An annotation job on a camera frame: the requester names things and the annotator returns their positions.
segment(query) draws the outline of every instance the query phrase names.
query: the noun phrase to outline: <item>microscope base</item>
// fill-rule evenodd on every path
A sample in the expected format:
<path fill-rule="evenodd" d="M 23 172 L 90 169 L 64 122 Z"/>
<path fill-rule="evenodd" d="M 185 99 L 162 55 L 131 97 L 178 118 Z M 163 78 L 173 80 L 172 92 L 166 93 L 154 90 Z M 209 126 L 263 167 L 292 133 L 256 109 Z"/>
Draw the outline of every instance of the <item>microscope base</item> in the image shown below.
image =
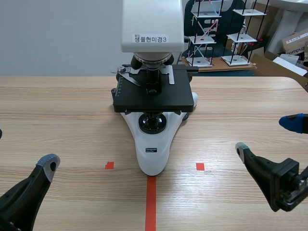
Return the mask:
<path fill-rule="evenodd" d="M 194 107 L 198 102 L 198 95 L 192 93 Z M 168 161 L 172 140 L 187 113 L 180 115 L 174 112 L 165 112 L 167 126 L 159 134 L 146 134 L 139 128 L 139 117 L 143 113 L 135 112 L 125 115 L 121 113 L 133 135 L 136 145 L 137 160 L 141 170 L 148 176 L 161 173 Z"/>

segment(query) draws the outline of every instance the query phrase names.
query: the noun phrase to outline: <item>cardboard box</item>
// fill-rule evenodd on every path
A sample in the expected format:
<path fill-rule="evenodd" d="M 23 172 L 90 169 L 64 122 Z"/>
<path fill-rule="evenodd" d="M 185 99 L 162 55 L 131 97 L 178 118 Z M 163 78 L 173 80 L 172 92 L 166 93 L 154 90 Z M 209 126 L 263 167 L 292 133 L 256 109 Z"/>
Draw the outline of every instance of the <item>cardboard box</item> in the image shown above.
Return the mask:
<path fill-rule="evenodd" d="M 305 42 L 305 57 L 304 62 L 308 62 L 308 42 Z"/>
<path fill-rule="evenodd" d="M 300 54 L 305 50 L 305 42 L 308 41 L 308 29 L 295 33 L 282 40 L 286 54 Z"/>
<path fill-rule="evenodd" d="M 260 11 L 260 12 L 264 12 L 266 8 L 265 4 L 261 4 L 261 3 L 256 3 L 255 9 Z M 273 6 L 268 6 L 266 9 L 266 16 L 264 17 L 263 23 L 262 23 L 262 27 L 260 29 L 260 33 L 258 38 L 264 38 L 265 36 L 268 35 L 268 32 L 270 30 L 271 25 L 273 24 L 276 14 L 278 12 L 279 8 L 277 7 L 273 7 Z M 250 17 L 245 17 L 246 18 L 246 26 L 248 26 L 249 23 L 249 19 Z M 257 34 L 262 22 L 262 18 L 263 16 L 253 16 L 251 17 L 251 21 L 249 24 L 249 28 L 248 28 L 248 34 L 253 37 L 253 38 L 257 38 Z"/>
<path fill-rule="evenodd" d="M 274 63 L 272 60 L 278 55 L 266 51 L 264 56 L 256 54 L 251 62 L 256 63 L 258 69 L 255 70 L 256 76 L 277 76 L 277 77 L 289 77 L 296 80 L 307 92 L 308 92 L 308 73 L 304 76 L 300 76 L 297 73 L 290 71 L 283 66 Z"/>

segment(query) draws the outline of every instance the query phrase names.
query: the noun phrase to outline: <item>white paper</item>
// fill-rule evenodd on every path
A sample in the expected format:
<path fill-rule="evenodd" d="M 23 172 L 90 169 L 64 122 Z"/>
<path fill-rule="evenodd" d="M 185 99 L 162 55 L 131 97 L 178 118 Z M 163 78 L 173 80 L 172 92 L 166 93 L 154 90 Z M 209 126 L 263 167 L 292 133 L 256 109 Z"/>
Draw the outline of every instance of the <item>white paper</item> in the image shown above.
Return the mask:
<path fill-rule="evenodd" d="M 295 65 L 289 63 L 288 61 L 285 61 L 284 59 L 282 59 L 280 57 L 277 57 L 276 59 L 274 59 L 273 62 L 289 69 L 290 71 L 297 73 L 300 76 L 304 76 L 307 73 L 307 71 L 305 69 L 300 68 L 298 66 L 295 66 Z"/>
<path fill-rule="evenodd" d="M 290 55 L 290 54 L 281 54 L 280 57 L 284 59 L 285 61 L 288 61 L 289 63 L 292 63 L 293 65 L 296 65 L 299 56 L 297 55 Z"/>

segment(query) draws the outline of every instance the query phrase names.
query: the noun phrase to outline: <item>microscope stage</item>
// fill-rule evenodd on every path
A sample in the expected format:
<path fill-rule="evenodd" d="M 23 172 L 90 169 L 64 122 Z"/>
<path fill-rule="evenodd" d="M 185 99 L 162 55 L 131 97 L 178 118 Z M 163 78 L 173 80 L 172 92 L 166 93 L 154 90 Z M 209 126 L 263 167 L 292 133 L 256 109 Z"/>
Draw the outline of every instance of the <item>microscope stage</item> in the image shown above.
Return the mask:
<path fill-rule="evenodd" d="M 114 96 L 115 112 L 193 111 L 192 90 L 184 65 L 173 66 L 174 85 L 169 84 L 169 75 L 161 75 L 162 92 L 155 96 L 146 92 L 146 74 L 146 70 L 141 70 L 137 75 L 130 74 L 141 86 L 119 78 Z"/>

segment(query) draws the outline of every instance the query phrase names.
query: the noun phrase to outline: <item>red tape line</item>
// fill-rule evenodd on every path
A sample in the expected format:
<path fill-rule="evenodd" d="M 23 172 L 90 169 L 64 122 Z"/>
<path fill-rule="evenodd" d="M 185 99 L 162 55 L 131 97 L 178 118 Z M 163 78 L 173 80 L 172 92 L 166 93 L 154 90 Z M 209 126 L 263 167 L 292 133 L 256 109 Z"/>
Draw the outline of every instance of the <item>red tape line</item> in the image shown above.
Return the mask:
<path fill-rule="evenodd" d="M 146 187 L 145 231 L 156 231 L 156 177 L 149 177 Z"/>

